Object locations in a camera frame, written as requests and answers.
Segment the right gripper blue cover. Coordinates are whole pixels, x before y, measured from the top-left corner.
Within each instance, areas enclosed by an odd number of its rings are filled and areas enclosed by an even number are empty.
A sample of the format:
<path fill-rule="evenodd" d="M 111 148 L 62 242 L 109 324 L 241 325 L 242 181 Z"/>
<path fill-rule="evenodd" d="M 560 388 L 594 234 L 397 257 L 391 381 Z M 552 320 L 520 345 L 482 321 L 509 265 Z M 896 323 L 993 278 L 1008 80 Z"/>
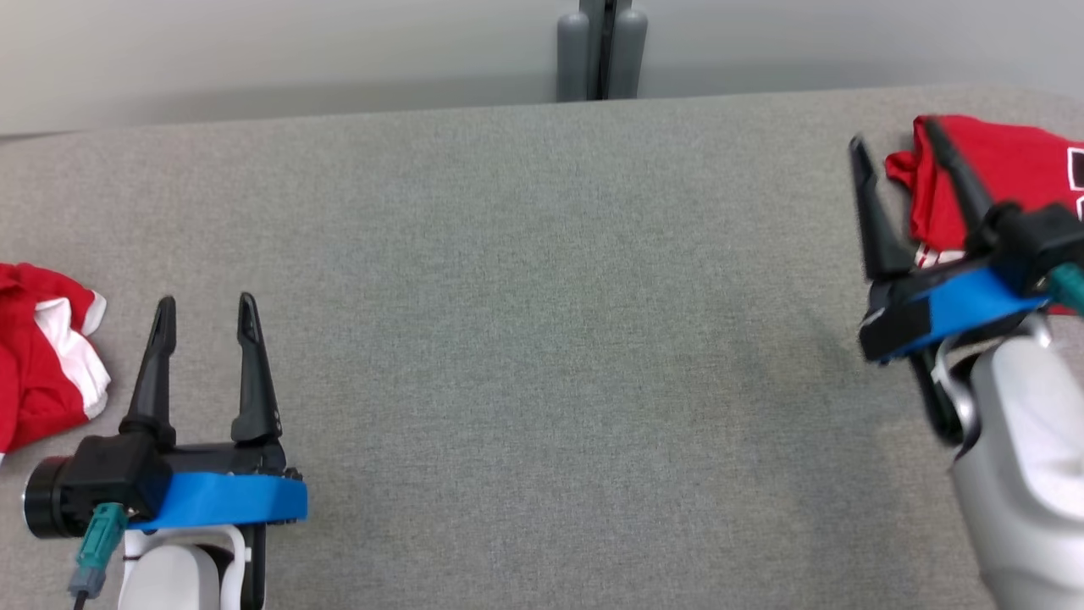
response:
<path fill-rule="evenodd" d="M 949 138 L 940 119 L 924 131 L 938 166 L 946 171 L 965 225 L 965 247 L 995 247 L 998 236 L 988 221 L 993 198 Z M 877 174 L 863 137 L 852 137 L 849 158 L 862 263 L 870 285 L 870 308 L 857 333 L 867 362 L 887 363 L 949 337 L 967 335 L 1044 308 L 1045 294 L 1015 293 L 990 258 L 955 260 L 946 265 L 911 269 L 913 254 L 896 237 L 877 192 Z"/>

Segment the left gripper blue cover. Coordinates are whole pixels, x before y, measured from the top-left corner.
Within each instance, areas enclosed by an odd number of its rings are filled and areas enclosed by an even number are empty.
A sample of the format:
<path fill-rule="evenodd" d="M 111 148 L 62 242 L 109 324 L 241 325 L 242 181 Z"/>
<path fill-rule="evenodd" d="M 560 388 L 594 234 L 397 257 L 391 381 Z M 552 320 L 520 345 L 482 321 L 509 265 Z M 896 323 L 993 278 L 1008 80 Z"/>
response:
<path fill-rule="evenodd" d="M 241 387 L 231 440 L 170 449 L 165 460 L 173 479 L 156 518 L 133 518 L 128 530 L 208 528 L 208 525 L 291 524 L 309 517 L 309 493 L 301 472 L 291 467 L 282 436 L 258 304 L 251 293 L 238 300 L 237 342 Z M 169 420 L 169 366 L 177 347 L 177 302 L 158 301 L 146 350 L 136 379 L 121 434 L 149 434 L 158 446 L 175 446 Z"/>

